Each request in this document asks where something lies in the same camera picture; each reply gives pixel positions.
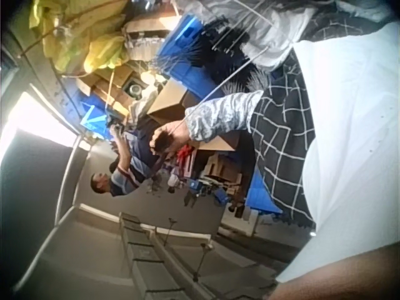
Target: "gray camouflage sleeve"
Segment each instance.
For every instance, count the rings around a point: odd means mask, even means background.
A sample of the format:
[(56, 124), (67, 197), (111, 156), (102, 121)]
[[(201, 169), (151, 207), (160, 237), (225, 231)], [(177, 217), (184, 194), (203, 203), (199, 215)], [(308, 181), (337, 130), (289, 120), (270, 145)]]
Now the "gray camouflage sleeve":
[(206, 101), (195, 111), (195, 106), (186, 109), (186, 125), (191, 140), (208, 142), (232, 130), (250, 131), (251, 115), (263, 93), (239, 92)]

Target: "hand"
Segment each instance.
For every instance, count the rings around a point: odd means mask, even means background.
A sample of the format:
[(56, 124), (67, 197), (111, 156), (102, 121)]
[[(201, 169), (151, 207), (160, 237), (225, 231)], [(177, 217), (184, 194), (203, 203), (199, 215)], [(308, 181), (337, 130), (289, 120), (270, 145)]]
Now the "hand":
[(121, 138), (120, 130), (115, 124), (110, 126), (110, 133), (115, 139)]
[(169, 153), (169, 156), (173, 155), (176, 151), (181, 149), (187, 142), (190, 141), (189, 130), (186, 126), (186, 122), (183, 122), (179, 125), (180, 122), (181, 121), (170, 122), (156, 129), (150, 142), (150, 148), (153, 154), (156, 154), (153, 150), (156, 144), (155, 141), (163, 131), (172, 133), (172, 138), (174, 139), (172, 144), (165, 150), (165, 153)]

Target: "bright window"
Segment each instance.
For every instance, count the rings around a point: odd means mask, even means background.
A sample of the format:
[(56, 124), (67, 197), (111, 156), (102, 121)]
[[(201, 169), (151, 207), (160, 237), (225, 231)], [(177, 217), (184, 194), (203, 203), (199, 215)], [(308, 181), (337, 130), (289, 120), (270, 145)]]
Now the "bright window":
[(14, 106), (2, 130), (0, 138), (0, 163), (13, 141), (16, 130), (49, 139), (55, 143), (72, 147), (77, 135), (61, 124), (52, 114), (30, 94), (23, 92)]

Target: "black and white checkered fabric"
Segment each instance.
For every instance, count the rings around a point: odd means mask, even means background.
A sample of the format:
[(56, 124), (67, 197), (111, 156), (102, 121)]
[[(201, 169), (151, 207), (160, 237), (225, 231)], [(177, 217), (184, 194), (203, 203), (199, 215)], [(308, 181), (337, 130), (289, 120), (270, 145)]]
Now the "black and white checkered fabric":
[[(307, 26), (302, 39), (322, 41), (373, 33), (383, 27), (345, 12), (320, 12)], [(315, 138), (313, 115), (298, 59), (292, 51), (283, 76), (272, 82), (251, 119), (257, 166), (275, 204), (303, 226), (312, 226), (303, 193), (302, 171)]]

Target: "dark hair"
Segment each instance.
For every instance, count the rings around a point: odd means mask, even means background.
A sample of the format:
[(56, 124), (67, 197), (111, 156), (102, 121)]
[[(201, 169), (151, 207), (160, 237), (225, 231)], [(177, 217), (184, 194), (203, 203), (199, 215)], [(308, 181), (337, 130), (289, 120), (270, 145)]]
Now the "dark hair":
[(95, 174), (93, 174), (92, 177), (90, 178), (90, 187), (92, 188), (92, 190), (93, 190), (95, 193), (97, 193), (97, 194), (104, 194), (105, 191), (102, 190), (102, 189), (99, 189), (99, 188), (98, 188), (98, 183), (93, 179), (93, 178), (94, 178), (94, 175), (95, 175)]
[(108, 167), (110, 173), (112, 174), (118, 167), (119, 164), (119, 156), (116, 158), (115, 161), (113, 161), (110, 166)]

